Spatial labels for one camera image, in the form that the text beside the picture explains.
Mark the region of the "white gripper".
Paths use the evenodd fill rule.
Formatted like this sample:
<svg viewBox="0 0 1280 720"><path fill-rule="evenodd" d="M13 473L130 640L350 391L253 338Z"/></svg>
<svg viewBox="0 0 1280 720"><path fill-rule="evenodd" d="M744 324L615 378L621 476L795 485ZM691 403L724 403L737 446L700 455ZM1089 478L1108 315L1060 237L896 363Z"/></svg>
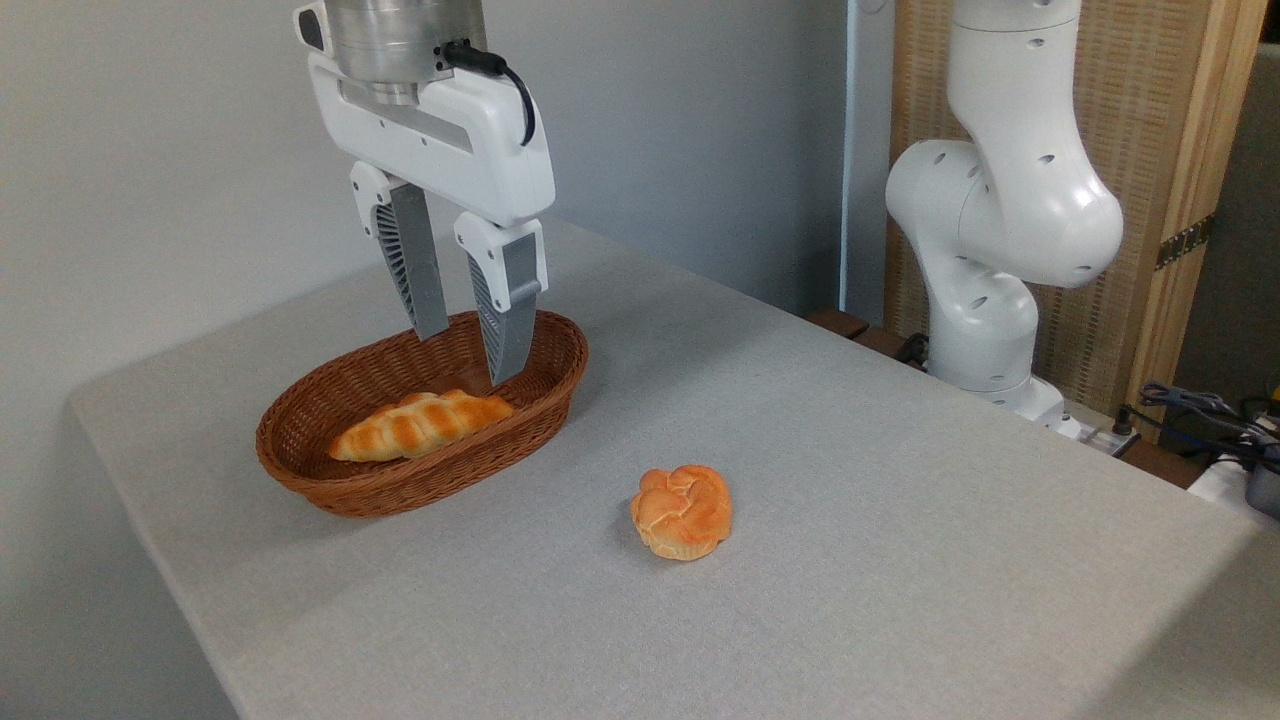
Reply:
<svg viewBox="0 0 1280 720"><path fill-rule="evenodd" d="M490 383L520 374L538 295L548 287L541 223L530 219L554 202L556 183L543 128L521 145L518 90L458 69L421 87L417 105L397 106L376 101L320 53L308 54L308 73L329 135L361 160L349 173L360 222L416 336L425 341L449 327L424 188L468 210L454 236L468 256Z"/></svg>

